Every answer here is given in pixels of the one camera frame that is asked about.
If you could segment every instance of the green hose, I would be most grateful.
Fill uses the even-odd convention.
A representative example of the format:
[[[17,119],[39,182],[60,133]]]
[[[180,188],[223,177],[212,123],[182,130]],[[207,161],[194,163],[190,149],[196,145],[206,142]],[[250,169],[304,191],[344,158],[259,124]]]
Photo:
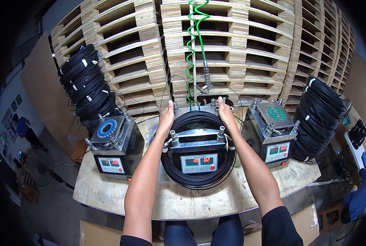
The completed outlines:
[[[195,5],[192,3],[193,1],[194,1],[194,0],[190,0],[190,1],[189,1],[189,4],[190,4],[190,5],[192,5],[192,6],[193,6],[193,8],[195,8]],[[194,80],[194,78],[190,76],[190,69],[194,68],[194,64],[193,64],[193,63],[191,63],[191,62],[189,61],[189,57],[190,57],[190,56],[192,56],[192,55],[195,55],[195,51],[193,50],[193,48],[191,48],[191,47],[190,47],[190,43],[191,43],[191,42],[193,42],[193,41],[195,40],[195,35],[191,32],[191,29],[193,29],[193,28],[195,27],[195,25],[197,24],[197,22],[196,22],[193,18],[191,18],[191,16],[192,16],[193,14],[194,14],[194,12],[192,12],[192,13],[190,13],[190,14],[189,14],[189,19],[190,19],[190,20],[192,20],[192,21],[194,22],[194,25],[190,26],[190,27],[187,29],[187,32],[189,32],[189,34],[190,34],[190,35],[191,35],[191,37],[192,37],[192,39],[191,39],[189,42],[187,42],[187,47],[191,50],[191,53],[186,57],[186,61],[190,64],[190,68],[189,68],[189,69],[187,69],[187,71],[186,71],[186,75],[190,78],[190,80],[189,80],[189,81],[187,81],[187,89],[189,90],[189,92],[187,93],[187,99],[190,101],[190,105],[191,105],[191,103],[193,102],[193,101],[190,99],[190,94],[191,94],[191,92],[193,92],[193,91],[194,91],[193,89],[190,89],[190,86],[189,86],[189,83],[190,83],[191,81],[193,81],[193,80]]]
[[[187,93],[187,99],[189,100],[190,105],[191,105],[191,103],[192,103],[192,102],[194,102],[194,101],[192,101],[192,100],[190,99],[190,94],[191,94],[191,92],[193,92],[194,90],[193,90],[193,89],[190,89],[190,86],[189,86],[189,83],[190,83],[191,81],[193,81],[193,80],[194,80],[194,78],[190,76],[190,69],[194,68],[194,64],[193,64],[193,63],[191,63],[191,62],[189,61],[189,57],[190,57],[190,56],[192,56],[192,55],[195,55],[195,51],[193,50],[193,48],[191,48],[191,47],[189,46],[189,45],[190,45],[190,43],[191,43],[191,42],[193,42],[193,41],[195,40],[195,35],[191,32],[191,30],[196,26],[197,33],[198,33],[198,37],[200,38],[200,43],[201,43],[202,57],[203,57],[203,60],[205,61],[205,60],[206,60],[206,57],[205,57],[205,51],[204,51],[204,49],[203,49],[202,37],[201,37],[201,34],[200,34],[200,30],[199,30],[199,28],[198,28],[198,25],[199,25],[199,23],[200,23],[201,21],[203,21],[203,20],[205,20],[205,19],[207,19],[207,18],[209,18],[209,17],[210,17],[210,15],[207,15],[207,14],[205,14],[205,13],[202,13],[202,12],[198,11],[198,9],[199,9],[200,7],[205,6],[206,4],[208,4],[208,3],[209,3],[209,0],[206,0],[206,3],[203,3],[203,4],[199,5],[198,7],[196,7],[196,6],[192,3],[193,1],[194,1],[194,0],[190,0],[190,1],[189,1],[189,4],[193,6],[194,11],[193,11],[192,13],[190,13],[190,14],[188,15],[188,17],[189,17],[189,19],[190,19],[190,20],[192,20],[192,21],[194,22],[194,25],[190,26],[190,27],[187,29],[187,32],[188,32],[188,33],[191,35],[191,37],[192,37],[192,39],[191,39],[189,42],[187,42],[187,47],[191,50],[191,53],[186,57],[186,61],[190,64],[190,68],[188,68],[188,69],[187,69],[187,71],[186,71],[186,75],[190,78],[190,80],[187,82],[187,89],[189,90],[189,92]],[[200,14],[200,15],[203,15],[203,16],[205,16],[205,17],[203,17],[201,20],[199,20],[198,22],[196,22],[196,21],[192,18],[192,15],[194,14],[194,12],[196,12],[196,13],[198,13],[198,14]]]

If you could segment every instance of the leg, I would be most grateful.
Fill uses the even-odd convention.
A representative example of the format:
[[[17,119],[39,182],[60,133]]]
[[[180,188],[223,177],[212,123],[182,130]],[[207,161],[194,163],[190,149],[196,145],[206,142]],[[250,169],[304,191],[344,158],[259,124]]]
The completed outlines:
[[[220,217],[211,246],[242,246],[243,229],[239,214]]]
[[[24,135],[24,137],[26,138],[26,140],[34,145],[34,147],[36,148],[41,148],[44,151],[46,151],[46,148],[44,147],[44,145],[41,143],[41,141],[38,139],[37,135],[34,133],[33,129],[29,128],[26,132],[26,134]]]
[[[166,221],[164,231],[165,246],[196,246],[187,222],[185,221]]]

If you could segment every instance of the metal railing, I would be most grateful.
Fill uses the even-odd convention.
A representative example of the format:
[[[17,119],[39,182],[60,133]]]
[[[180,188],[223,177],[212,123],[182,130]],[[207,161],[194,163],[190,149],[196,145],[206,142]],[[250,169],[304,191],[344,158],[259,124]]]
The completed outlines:
[[[38,33],[34,37],[30,38],[28,41],[24,42],[12,53],[11,64],[9,66],[9,71],[12,72],[13,68],[22,63],[24,66],[24,60],[30,55],[38,39],[41,37],[42,33]]]

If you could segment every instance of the blue shirt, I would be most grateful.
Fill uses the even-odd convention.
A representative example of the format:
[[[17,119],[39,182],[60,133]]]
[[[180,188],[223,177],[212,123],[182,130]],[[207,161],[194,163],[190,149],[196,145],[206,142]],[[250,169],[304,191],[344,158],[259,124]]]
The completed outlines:
[[[349,212],[351,221],[366,209],[366,168],[361,171],[362,184],[357,191],[349,193],[344,198],[344,206],[349,203]]]
[[[16,125],[16,132],[20,135],[25,135],[29,126],[26,124],[26,118],[21,117]]]

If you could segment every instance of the stack of wooden pallets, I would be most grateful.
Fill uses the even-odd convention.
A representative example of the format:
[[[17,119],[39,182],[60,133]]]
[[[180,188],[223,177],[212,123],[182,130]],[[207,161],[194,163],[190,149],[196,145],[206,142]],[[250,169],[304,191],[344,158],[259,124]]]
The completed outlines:
[[[313,75],[340,95],[348,78],[355,37],[330,0],[295,0],[295,29],[289,67],[280,97],[292,115]]]
[[[86,0],[51,32],[58,65],[93,44],[117,105],[130,115],[158,112],[171,98],[155,0]]]
[[[195,0],[198,6],[204,0]],[[199,25],[214,89],[207,97],[229,96],[235,104],[250,105],[254,97],[277,99],[283,87],[294,31],[292,0],[214,1],[200,8],[210,15]],[[163,0],[161,17],[171,75],[186,80],[185,61],[190,53],[186,43],[191,39],[187,0]],[[203,16],[194,14],[198,21]],[[196,84],[204,83],[203,61],[197,32],[195,40]],[[171,79],[174,99],[187,105],[187,84],[180,77]]]

